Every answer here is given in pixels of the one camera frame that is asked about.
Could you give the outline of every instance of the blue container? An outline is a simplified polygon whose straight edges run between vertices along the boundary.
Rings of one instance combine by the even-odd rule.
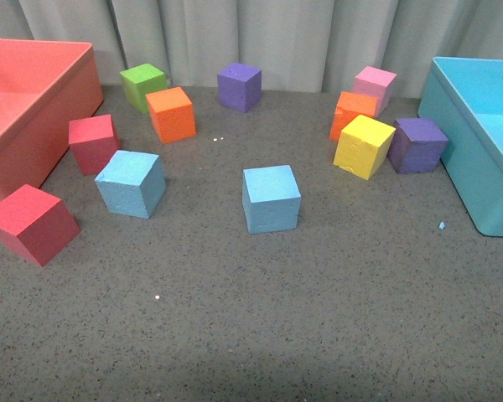
[[[503,236],[503,60],[434,58],[418,114],[448,137],[442,162],[477,230]]]

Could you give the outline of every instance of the purple foam block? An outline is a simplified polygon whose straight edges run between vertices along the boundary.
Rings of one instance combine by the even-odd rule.
[[[261,69],[229,64],[218,73],[218,98],[223,106],[249,111],[261,100]]]
[[[387,157],[397,173],[432,172],[449,140],[432,119],[396,119]]]

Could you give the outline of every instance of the red cube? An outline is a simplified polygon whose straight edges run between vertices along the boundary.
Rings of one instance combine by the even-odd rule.
[[[120,148],[111,115],[70,121],[69,146],[84,176],[98,174]]]
[[[0,202],[0,241],[41,266],[79,233],[61,199],[29,184]]]

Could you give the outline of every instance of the green cube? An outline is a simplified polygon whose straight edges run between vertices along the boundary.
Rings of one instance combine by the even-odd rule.
[[[143,114],[149,113],[145,95],[168,89],[166,74],[150,64],[132,67],[119,75],[128,103]]]

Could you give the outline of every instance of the white curtain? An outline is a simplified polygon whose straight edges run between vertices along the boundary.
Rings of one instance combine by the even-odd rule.
[[[91,42],[103,84],[151,63],[215,86],[238,61],[264,89],[340,92],[372,65],[419,97],[434,56],[503,59],[503,0],[0,0],[0,38]]]

